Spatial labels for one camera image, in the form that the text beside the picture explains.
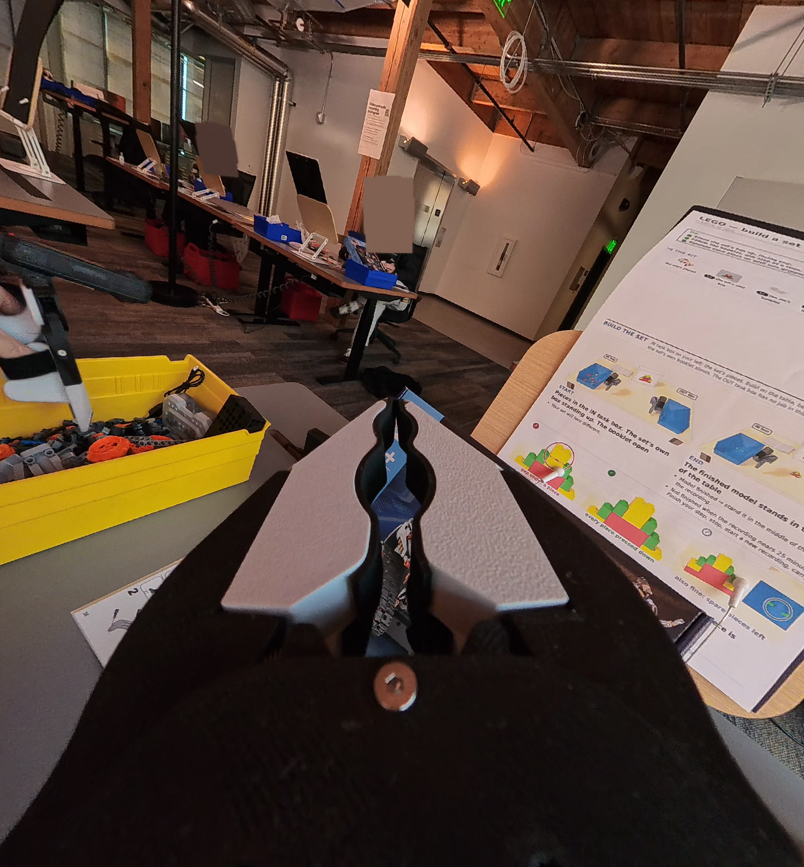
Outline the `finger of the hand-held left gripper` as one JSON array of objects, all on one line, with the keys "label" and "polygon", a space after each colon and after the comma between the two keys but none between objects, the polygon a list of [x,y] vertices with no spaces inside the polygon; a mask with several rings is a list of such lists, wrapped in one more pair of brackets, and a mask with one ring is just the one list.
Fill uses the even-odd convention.
[{"label": "finger of the hand-held left gripper", "polygon": [[93,407],[71,349],[65,315],[52,292],[43,293],[43,337],[71,406],[72,417],[85,433],[93,422]]}]

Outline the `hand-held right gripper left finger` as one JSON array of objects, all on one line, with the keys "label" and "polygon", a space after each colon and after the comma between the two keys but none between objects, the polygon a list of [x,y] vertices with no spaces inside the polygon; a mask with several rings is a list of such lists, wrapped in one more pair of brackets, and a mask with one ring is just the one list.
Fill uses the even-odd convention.
[{"label": "hand-held right gripper left finger", "polygon": [[396,403],[379,401],[293,466],[223,597],[226,611],[276,615],[340,634],[364,654],[381,598],[372,501],[386,483]]}]

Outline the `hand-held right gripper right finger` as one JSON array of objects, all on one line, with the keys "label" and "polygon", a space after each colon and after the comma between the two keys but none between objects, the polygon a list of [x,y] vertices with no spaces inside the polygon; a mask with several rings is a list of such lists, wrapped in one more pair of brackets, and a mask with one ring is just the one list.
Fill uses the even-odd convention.
[{"label": "hand-held right gripper right finger", "polygon": [[498,464],[415,404],[399,401],[396,420],[420,504],[407,591],[415,651],[461,650],[478,623],[567,605]]}]

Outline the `pile of building pieces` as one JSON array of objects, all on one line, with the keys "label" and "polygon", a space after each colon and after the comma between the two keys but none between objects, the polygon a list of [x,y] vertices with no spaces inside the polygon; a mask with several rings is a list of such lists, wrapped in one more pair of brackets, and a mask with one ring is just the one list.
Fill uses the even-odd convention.
[{"label": "pile of building pieces", "polygon": [[80,432],[74,421],[67,420],[56,428],[45,428],[30,435],[2,437],[0,484],[93,466],[95,464],[86,460],[86,451],[95,439],[108,435],[122,436],[131,442],[132,453],[128,456],[192,441],[172,439],[168,433],[161,418],[143,417],[132,421],[96,421],[87,433]]}]

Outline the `robot kit box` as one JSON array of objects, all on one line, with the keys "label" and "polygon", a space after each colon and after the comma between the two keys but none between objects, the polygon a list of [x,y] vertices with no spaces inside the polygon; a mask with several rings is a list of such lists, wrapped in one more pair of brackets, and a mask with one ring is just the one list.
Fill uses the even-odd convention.
[{"label": "robot kit box", "polygon": [[[442,415],[410,390],[407,389],[398,396],[399,401],[408,401],[419,406],[443,425]],[[414,518],[420,510],[420,504],[407,486],[408,456],[399,443],[397,430],[396,423],[395,439],[386,454],[388,482],[372,502],[382,537],[384,568],[382,596],[374,614],[372,633],[381,635],[389,632],[390,637],[397,643],[409,648],[408,630],[411,618],[407,591],[413,553]],[[547,557],[559,577],[556,556],[547,554]]]}]

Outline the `yellow plastic bin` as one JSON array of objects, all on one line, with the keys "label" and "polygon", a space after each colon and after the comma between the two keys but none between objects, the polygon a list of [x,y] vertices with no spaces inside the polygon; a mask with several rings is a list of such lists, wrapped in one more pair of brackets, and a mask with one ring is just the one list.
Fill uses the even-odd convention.
[{"label": "yellow plastic bin", "polygon": [[[216,414],[234,390],[192,355],[78,360],[97,420],[142,416],[182,382],[205,371],[193,391]],[[0,485],[0,565],[244,482],[264,430],[246,429],[135,457]]]}]

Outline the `assembly instruction booklet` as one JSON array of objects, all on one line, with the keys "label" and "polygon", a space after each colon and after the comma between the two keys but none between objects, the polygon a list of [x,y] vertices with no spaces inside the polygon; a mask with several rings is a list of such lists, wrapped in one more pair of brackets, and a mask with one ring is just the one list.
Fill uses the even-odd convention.
[{"label": "assembly instruction booklet", "polygon": [[106,666],[136,616],[179,563],[181,559],[71,613],[101,666]]}]

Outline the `brown wooden desk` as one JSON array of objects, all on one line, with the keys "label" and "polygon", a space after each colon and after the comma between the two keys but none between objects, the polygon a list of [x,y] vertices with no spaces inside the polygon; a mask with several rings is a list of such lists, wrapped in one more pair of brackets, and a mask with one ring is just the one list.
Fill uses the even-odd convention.
[{"label": "brown wooden desk", "polygon": [[70,223],[113,229],[114,220],[66,183],[28,179],[0,164],[0,224]]}]

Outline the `printed task sheet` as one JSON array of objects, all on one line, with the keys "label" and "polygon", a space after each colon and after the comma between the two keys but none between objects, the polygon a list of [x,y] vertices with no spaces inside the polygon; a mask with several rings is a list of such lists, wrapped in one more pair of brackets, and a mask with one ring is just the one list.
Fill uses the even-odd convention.
[{"label": "printed task sheet", "polygon": [[749,580],[689,665],[760,711],[804,661],[804,233],[691,209],[499,454],[704,614]]}]

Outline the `grey desk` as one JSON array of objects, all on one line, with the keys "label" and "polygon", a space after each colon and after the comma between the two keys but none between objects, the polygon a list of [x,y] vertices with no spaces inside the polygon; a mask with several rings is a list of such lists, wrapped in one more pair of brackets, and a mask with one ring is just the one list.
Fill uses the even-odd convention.
[{"label": "grey desk", "polygon": [[266,438],[243,484],[0,566],[0,840],[60,757],[102,670],[71,612],[183,558],[292,463]]}]

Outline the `grey motor block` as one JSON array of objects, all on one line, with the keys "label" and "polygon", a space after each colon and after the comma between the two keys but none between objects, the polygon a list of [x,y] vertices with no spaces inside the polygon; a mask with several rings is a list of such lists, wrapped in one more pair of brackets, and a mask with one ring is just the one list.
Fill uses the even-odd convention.
[{"label": "grey motor block", "polygon": [[195,440],[204,437],[214,421],[189,394],[171,394],[164,397],[162,424],[172,439]]}]

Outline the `silver vertical pipe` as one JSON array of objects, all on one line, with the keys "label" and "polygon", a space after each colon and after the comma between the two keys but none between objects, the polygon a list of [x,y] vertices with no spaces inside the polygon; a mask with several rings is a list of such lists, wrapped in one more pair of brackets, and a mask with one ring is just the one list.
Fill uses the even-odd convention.
[{"label": "silver vertical pipe", "polygon": [[290,89],[293,77],[290,72],[274,79],[274,88],[269,111],[266,152],[258,199],[258,212],[266,217],[276,211],[279,191],[281,161],[285,155],[290,109]]}]

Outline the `black office chair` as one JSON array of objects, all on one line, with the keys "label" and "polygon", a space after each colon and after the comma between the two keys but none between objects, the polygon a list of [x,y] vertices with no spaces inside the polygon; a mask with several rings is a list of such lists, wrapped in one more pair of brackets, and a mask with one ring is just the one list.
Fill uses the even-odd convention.
[{"label": "black office chair", "polygon": [[[410,254],[396,254],[395,271],[397,282],[403,284],[408,290],[413,291],[417,287],[421,267],[422,259],[418,255],[415,255],[414,252]],[[384,343],[393,354],[394,364],[402,361],[401,353],[396,349],[396,342],[390,339],[384,331],[379,330],[378,326],[382,322],[393,325],[407,322],[413,315],[416,303],[416,301],[410,299],[396,298],[393,301],[380,301],[376,305],[368,343],[371,344],[375,338]]]}]

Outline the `black monitor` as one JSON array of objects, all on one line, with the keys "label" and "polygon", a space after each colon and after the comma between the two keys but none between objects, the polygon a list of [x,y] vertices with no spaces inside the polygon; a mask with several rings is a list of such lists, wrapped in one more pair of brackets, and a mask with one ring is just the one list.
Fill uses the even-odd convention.
[{"label": "black monitor", "polygon": [[326,204],[327,197],[317,159],[289,150],[286,156],[297,194]]}]

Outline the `plywood board stand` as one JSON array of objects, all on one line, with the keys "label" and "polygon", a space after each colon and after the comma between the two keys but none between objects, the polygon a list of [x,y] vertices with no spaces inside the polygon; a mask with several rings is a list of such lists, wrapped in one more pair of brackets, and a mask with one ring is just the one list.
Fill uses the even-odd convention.
[{"label": "plywood board stand", "polygon": [[308,233],[317,233],[331,244],[339,243],[331,209],[326,202],[298,193],[297,205],[302,224]]}]

